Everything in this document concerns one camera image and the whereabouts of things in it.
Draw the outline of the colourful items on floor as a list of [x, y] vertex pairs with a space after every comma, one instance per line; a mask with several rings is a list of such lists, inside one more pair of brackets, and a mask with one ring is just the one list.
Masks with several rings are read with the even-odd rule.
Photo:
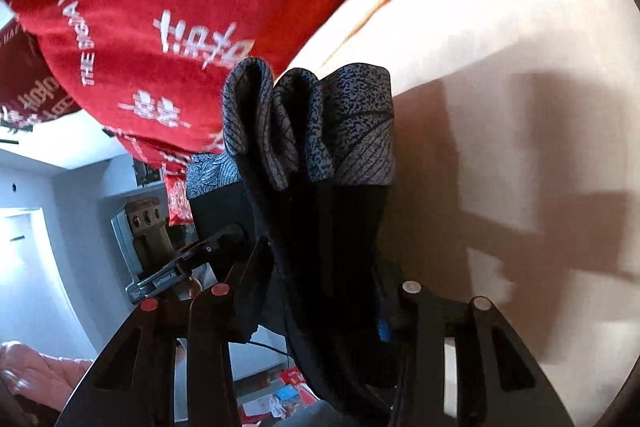
[[259, 425], [267, 419], [285, 419], [319, 401], [296, 366], [270, 375], [262, 387], [242, 395], [238, 412], [243, 425]]

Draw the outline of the black pants with blue trim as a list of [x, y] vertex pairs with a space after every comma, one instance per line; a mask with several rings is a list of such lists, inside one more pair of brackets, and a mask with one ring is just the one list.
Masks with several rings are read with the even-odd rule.
[[395, 169], [390, 73], [276, 76], [250, 57], [227, 77], [221, 114], [224, 153], [194, 157], [189, 197], [244, 185], [278, 270], [266, 323], [319, 398], [359, 426], [386, 425], [376, 240]]

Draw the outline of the grey cabinet with cardboard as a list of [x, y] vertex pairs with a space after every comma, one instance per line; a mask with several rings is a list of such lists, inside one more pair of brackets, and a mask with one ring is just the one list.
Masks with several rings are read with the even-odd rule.
[[126, 202], [111, 219], [122, 259], [136, 283], [198, 240], [194, 225], [171, 225], [157, 197]]

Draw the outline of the peach cloth cover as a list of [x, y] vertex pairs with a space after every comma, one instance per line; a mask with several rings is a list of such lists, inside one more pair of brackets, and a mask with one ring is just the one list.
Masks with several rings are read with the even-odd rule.
[[348, 0], [294, 62], [390, 71], [383, 253], [488, 297], [594, 425], [639, 354], [636, 2]]

